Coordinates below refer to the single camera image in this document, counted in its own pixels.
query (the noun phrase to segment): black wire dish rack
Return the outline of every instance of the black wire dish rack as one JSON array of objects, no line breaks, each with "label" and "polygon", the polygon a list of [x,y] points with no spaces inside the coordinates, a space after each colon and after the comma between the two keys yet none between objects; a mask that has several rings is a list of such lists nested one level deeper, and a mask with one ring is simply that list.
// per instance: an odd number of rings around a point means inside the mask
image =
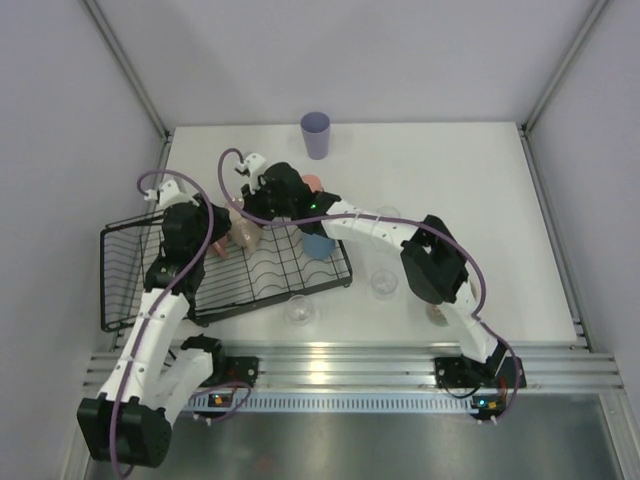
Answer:
[{"label": "black wire dish rack", "polygon": [[[116,332],[133,325],[140,308],[146,268],[162,241],[162,212],[107,225],[100,233],[101,327]],[[353,280],[342,242],[327,260],[302,248],[297,227],[265,227],[253,254],[231,241],[229,258],[207,252],[205,277],[196,294],[196,319],[207,325],[242,313],[310,295]]]}]

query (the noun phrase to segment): purple cable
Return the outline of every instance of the purple cable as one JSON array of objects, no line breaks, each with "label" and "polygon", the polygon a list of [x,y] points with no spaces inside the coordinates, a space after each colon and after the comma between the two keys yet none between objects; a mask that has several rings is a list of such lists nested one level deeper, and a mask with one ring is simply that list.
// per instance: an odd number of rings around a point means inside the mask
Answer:
[{"label": "purple cable", "polygon": [[209,241],[211,240],[211,235],[213,234],[213,207],[211,206],[211,202],[209,201],[209,197],[207,197],[206,192],[202,189],[200,185],[198,185],[191,178],[186,176],[183,173],[176,172],[175,170],[149,170],[146,173],[143,173],[138,177],[137,187],[138,191],[143,195],[146,195],[146,192],[142,189],[142,182],[145,178],[150,175],[173,175],[174,177],[181,178],[185,182],[189,183],[192,187],[194,187],[200,195],[202,195],[202,199],[205,202],[207,207],[207,213],[209,214],[209,226],[207,228],[207,234],[205,235],[204,241],[200,246],[200,249],[195,254],[195,256],[191,259],[191,261],[180,271],[178,275],[167,285],[167,287],[160,293],[158,298],[151,304],[149,308],[149,312],[145,316],[142,321],[142,325],[140,326],[140,330],[138,331],[138,335],[136,336],[135,341],[133,342],[133,347],[131,348],[131,359],[127,361],[127,365],[125,366],[124,373],[122,374],[122,380],[120,381],[120,385],[118,386],[118,392],[116,393],[115,401],[113,402],[113,410],[111,411],[111,421],[109,422],[109,456],[111,457],[111,466],[113,467],[113,471],[118,478],[126,478],[131,474],[133,470],[133,465],[129,467],[129,469],[122,473],[120,471],[120,465],[118,464],[118,452],[116,450],[116,425],[118,420],[118,411],[120,410],[120,403],[122,402],[122,397],[124,395],[124,389],[127,386],[127,382],[129,381],[129,377],[131,376],[131,368],[133,367],[133,359],[135,358],[138,350],[140,349],[140,344],[142,343],[142,337],[144,336],[144,332],[149,325],[149,321],[151,320],[151,316],[160,305],[160,302],[164,300],[164,298],[173,290],[180,280],[184,278],[184,276],[189,273],[197,261],[204,255],[207,251],[207,247],[209,246]]},{"label": "purple cable", "polygon": [[518,394],[518,387],[520,384],[520,364],[518,362],[518,359],[515,355],[515,352],[513,350],[513,348],[511,348],[511,345],[509,345],[509,343],[507,343],[507,341],[502,338],[501,336],[499,336],[497,333],[495,333],[486,323],[484,323],[484,321],[479,317],[480,311],[482,310],[482,308],[484,307],[486,298],[487,298],[487,283],[486,280],[484,278],[484,274],[482,273],[482,270],[480,269],[480,266],[478,265],[478,263],[475,261],[475,259],[471,256],[471,254],[469,252],[467,252],[467,250],[462,247],[460,244],[458,244],[453,238],[445,235],[444,233],[440,232],[439,230],[436,230],[433,227],[430,227],[429,225],[425,225],[424,223],[421,222],[416,222],[415,220],[408,220],[406,218],[394,218],[394,217],[378,217],[376,215],[369,215],[369,214],[359,214],[356,215],[354,213],[339,213],[336,215],[321,215],[318,217],[311,217],[311,218],[304,218],[304,219],[300,219],[300,220],[288,220],[288,221],[272,221],[269,222],[267,220],[263,220],[259,217],[256,217],[255,215],[251,215],[248,212],[245,212],[242,207],[240,207],[239,205],[237,205],[234,201],[233,198],[231,197],[231,195],[229,194],[229,191],[227,190],[225,184],[224,184],[224,178],[223,178],[223,172],[222,172],[222,166],[224,164],[224,161],[226,159],[226,157],[230,154],[230,153],[235,153],[236,155],[238,155],[238,157],[240,158],[240,162],[244,163],[244,156],[242,155],[242,152],[240,150],[238,150],[237,148],[228,148],[227,150],[225,150],[224,152],[222,152],[222,155],[220,156],[220,160],[218,161],[218,182],[220,185],[220,190],[222,190],[222,194],[224,195],[225,200],[229,203],[229,205],[231,205],[231,207],[236,210],[240,215],[242,215],[245,218],[248,218],[249,220],[259,224],[259,225],[272,225],[272,226],[277,226],[277,227],[287,227],[287,226],[298,226],[298,225],[305,225],[308,223],[315,223],[315,222],[319,222],[319,221],[323,221],[323,220],[337,220],[340,218],[364,218],[366,220],[375,220],[375,221],[380,221],[380,222],[388,222],[388,223],[402,223],[405,225],[411,225],[417,228],[421,228],[422,230],[425,230],[433,235],[435,235],[436,237],[440,238],[441,240],[444,240],[445,242],[447,242],[449,245],[451,245],[453,248],[455,248],[456,250],[458,250],[463,257],[465,257],[465,259],[469,262],[469,264],[473,267],[473,270],[476,272],[476,275],[478,276],[478,282],[480,283],[480,299],[478,300],[478,306],[476,307],[476,309],[471,313],[471,316],[477,320],[478,322],[480,322],[480,325],[482,325],[482,327],[485,329],[485,331],[491,335],[493,338],[495,338],[498,342],[501,342],[504,344],[505,348],[509,351],[509,353],[511,354],[511,356],[513,357],[513,361],[516,364],[516,383],[513,387],[513,392],[511,394],[511,398],[509,400],[509,402],[507,403],[507,406],[505,407],[504,411],[502,412],[502,414],[500,415],[500,419],[503,418],[512,408],[512,405],[515,401],[515,398]]}]

